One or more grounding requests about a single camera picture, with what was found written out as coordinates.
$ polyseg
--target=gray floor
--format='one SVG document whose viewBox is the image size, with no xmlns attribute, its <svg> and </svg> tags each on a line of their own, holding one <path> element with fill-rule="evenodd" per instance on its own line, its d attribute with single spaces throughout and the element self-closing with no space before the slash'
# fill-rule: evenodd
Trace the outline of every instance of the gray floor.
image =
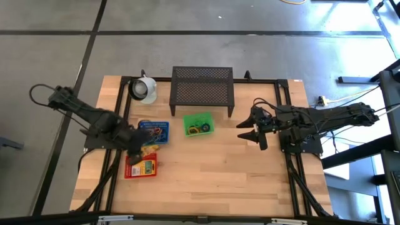
<svg viewBox="0 0 400 225">
<path fill-rule="evenodd" d="M 100 2 L 3 0 L 0 29 L 91 30 Z M 379 31 L 379 26 L 365 2 L 109 1 L 100 30 L 120 29 Z M 0 218 L 29 214 L 60 123 L 57 112 L 29 101 L 28 90 L 36 83 L 72 86 L 87 42 L 88 36 L 0 36 L 0 136 L 26 145 L 0 151 Z M 313 104 L 322 94 L 337 99 L 370 88 L 340 86 L 336 79 L 372 76 L 394 60 L 384 37 L 98 36 L 79 98 L 95 105 L 104 75 L 145 69 L 149 76 L 170 76 L 173 66 L 232 66 L 236 78 L 248 69 L 254 78 L 303 79 Z M 35 96 L 45 101 L 48 93 L 38 89 Z M 78 130 L 71 123 L 46 214 L 69 209 L 84 142 Z"/>
</svg>

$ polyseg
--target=wooden tabletop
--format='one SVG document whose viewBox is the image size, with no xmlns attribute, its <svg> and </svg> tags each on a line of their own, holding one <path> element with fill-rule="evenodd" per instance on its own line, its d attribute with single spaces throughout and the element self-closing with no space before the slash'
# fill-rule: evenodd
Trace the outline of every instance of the wooden tabletop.
<svg viewBox="0 0 400 225">
<path fill-rule="evenodd" d="M 121 76 L 105 76 L 96 107 L 114 110 Z M 303 82 L 289 80 L 291 101 L 307 107 Z M 251 129 L 236 129 L 248 118 L 253 99 L 260 97 L 276 105 L 271 84 L 234 84 L 235 108 L 228 118 L 226 107 L 176 106 L 169 108 L 170 82 L 157 83 L 157 100 L 143 105 L 132 101 L 129 123 L 141 119 L 169 121 L 169 144 L 157 152 L 156 177 L 124 178 L 122 154 L 114 192 L 112 213 L 175 214 L 209 216 L 293 216 L 288 174 L 277 134 L 267 134 L 268 149 L 260 151 L 251 141 L 237 138 Z M 121 104 L 125 105 L 127 90 Z M 183 116 L 211 112 L 212 134 L 185 137 Z M 332 213 L 321 161 L 302 154 L 307 186 L 323 208 Z M 99 181 L 104 149 L 97 149 L 83 160 L 71 209 L 78 208 Z M 108 186 L 104 189 L 101 209 L 105 208 Z M 297 187 L 301 213 L 303 197 Z"/>
</svg>

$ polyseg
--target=mesh grate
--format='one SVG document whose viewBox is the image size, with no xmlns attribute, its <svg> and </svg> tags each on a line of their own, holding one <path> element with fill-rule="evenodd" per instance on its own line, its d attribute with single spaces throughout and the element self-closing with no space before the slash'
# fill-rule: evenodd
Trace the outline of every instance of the mesh grate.
<svg viewBox="0 0 400 225">
<path fill-rule="evenodd" d="M 187 83 L 177 84 L 176 101 L 179 103 L 228 103 L 227 84 Z"/>
<path fill-rule="evenodd" d="M 228 79 L 231 69 L 219 67 L 177 67 L 174 72 L 177 78 Z"/>
<path fill-rule="evenodd" d="M 170 105 L 234 106 L 231 67 L 174 67 Z"/>
</svg>

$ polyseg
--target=green plastic container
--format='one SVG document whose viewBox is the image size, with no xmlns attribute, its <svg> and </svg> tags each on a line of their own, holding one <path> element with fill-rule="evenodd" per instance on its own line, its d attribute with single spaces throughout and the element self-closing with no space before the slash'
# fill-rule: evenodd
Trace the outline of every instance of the green plastic container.
<svg viewBox="0 0 400 225">
<path fill-rule="evenodd" d="M 209 131 L 204 132 L 202 128 L 206 128 L 207 124 L 209 125 Z M 193 126 L 200 132 L 194 134 L 189 133 L 189 128 Z M 213 117 L 209 112 L 183 116 L 183 129 L 186 137 L 211 134 L 212 132 L 214 132 Z"/>
</svg>

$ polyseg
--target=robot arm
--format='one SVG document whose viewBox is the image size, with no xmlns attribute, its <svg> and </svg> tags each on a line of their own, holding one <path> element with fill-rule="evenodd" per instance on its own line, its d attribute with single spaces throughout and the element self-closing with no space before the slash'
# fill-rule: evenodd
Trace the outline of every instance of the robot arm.
<svg viewBox="0 0 400 225">
<path fill-rule="evenodd" d="M 135 129 L 115 112 L 91 107 L 74 96 L 69 87 L 57 86 L 48 100 L 50 108 L 71 111 L 88 122 L 89 130 L 81 130 L 86 136 L 113 149 L 127 149 L 131 164 L 141 161 L 141 146 L 150 140 L 146 130 Z"/>
<path fill-rule="evenodd" d="M 276 116 L 258 107 L 260 103 L 270 105 L 265 102 L 255 104 L 250 110 L 250 116 L 236 127 L 254 128 L 251 132 L 239 134 L 238 137 L 259 143 L 261 150 L 268 148 L 266 133 L 283 131 L 287 145 L 301 146 L 310 140 L 319 139 L 321 133 L 347 125 L 372 126 L 379 120 L 374 110 L 361 102 L 322 110 L 270 105 Z"/>
</svg>

